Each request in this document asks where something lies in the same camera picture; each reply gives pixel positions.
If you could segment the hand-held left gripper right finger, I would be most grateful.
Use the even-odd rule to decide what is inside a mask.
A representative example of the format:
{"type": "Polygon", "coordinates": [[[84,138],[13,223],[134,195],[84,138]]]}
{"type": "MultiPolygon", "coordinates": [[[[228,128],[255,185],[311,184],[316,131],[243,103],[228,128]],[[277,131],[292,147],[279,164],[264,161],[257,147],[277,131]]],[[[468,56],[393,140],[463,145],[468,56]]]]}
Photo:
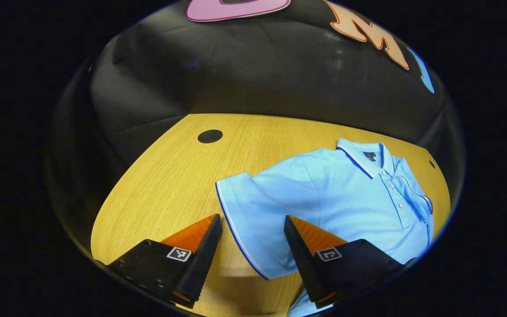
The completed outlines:
{"type": "Polygon", "coordinates": [[[401,263],[365,239],[348,242],[293,215],[284,219],[284,235],[317,308],[354,302],[387,285],[415,261],[401,263]]]}

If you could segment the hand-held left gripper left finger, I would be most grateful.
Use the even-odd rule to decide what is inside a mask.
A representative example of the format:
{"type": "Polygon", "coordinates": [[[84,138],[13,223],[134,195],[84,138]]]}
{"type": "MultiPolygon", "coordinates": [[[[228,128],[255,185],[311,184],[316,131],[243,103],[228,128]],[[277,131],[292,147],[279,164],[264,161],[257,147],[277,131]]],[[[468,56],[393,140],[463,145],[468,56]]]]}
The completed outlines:
{"type": "Polygon", "coordinates": [[[157,241],[143,239],[97,265],[125,286],[168,306],[192,309],[202,293],[223,233],[219,214],[157,241]]]}

